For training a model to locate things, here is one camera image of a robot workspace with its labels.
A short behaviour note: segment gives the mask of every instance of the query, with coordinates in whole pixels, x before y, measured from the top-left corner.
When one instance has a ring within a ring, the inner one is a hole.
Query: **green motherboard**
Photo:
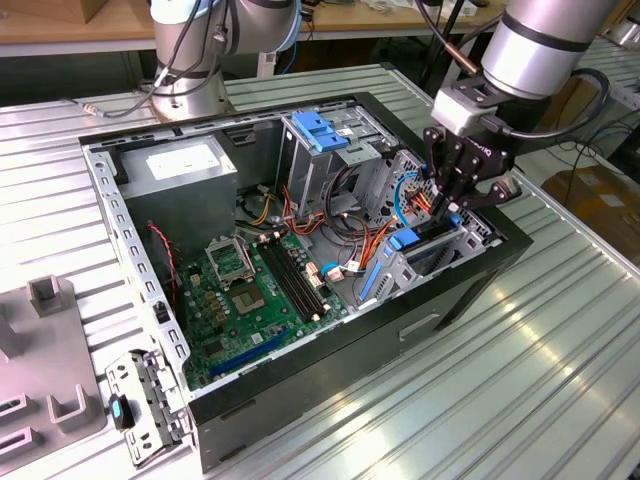
[[[287,235],[279,243],[304,276],[304,265],[310,260],[297,238]],[[347,315],[340,298],[325,287],[324,295],[314,290],[326,310],[324,315],[317,321],[300,318],[277,276],[259,254],[259,246],[248,245],[246,250],[255,277],[236,282],[226,291],[204,251],[195,262],[177,270],[186,304],[183,333],[191,356],[184,371],[191,390]],[[220,249],[212,258],[218,274],[221,269],[226,273],[242,264],[235,248]]]

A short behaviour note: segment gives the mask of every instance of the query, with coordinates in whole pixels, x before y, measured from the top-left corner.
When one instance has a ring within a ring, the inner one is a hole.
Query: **blue pcie slot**
[[[209,375],[211,377],[215,377],[216,375],[221,375],[228,372],[229,370],[233,370],[244,365],[245,363],[249,363],[250,361],[255,360],[260,355],[263,355],[277,348],[288,333],[289,330],[285,330],[284,332],[279,333],[277,336],[273,337],[271,340],[267,340],[266,342],[253,347],[251,350],[247,350],[240,355],[236,355],[229,360],[225,360],[224,362],[211,367],[209,369]]]

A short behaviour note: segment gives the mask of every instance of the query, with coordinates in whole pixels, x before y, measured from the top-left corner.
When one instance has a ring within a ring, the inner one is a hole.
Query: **motherboard chip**
[[[245,315],[264,307],[267,302],[255,283],[247,283],[231,289],[231,301],[240,315]]]

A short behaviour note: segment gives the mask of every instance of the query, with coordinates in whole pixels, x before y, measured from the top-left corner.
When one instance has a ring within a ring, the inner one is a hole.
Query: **wooden table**
[[[502,0],[478,9],[474,17],[460,17],[462,32],[497,15]],[[363,3],[321,4],[316,7],[313,40],[384,38],[428,35],[420,14],[403,8],[380,13]],[[110,0],[86,25],[45,17],[7,12],[0,20],[0,57],[56,55],[66,53],[152,50],[155,48],[153,20],[144,0]],[[309,25],[303,24],[299,40],[311,40]]]

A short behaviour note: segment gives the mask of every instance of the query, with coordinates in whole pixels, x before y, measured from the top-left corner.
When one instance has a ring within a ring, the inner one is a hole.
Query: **red cable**
[[[167,251],[167,256],[169,257],[169,267],[171,270],[171,291],[173,294],[171,305],[173,306],[173,308],[175,308],[176,290],[178,286],[176,284],[176,267],[173,265],[173,255],[171,254],[171,248],[169,247],[169,240],[167,240],[167,237],[165,237],[164,234],[160,231],[160,229],[155,225],[147,225],[147,227],[150,228],[153,232],[156,233],[156,235],[160,237],[160,239],[162,240],[162,243],[164,243],[164,248]]]

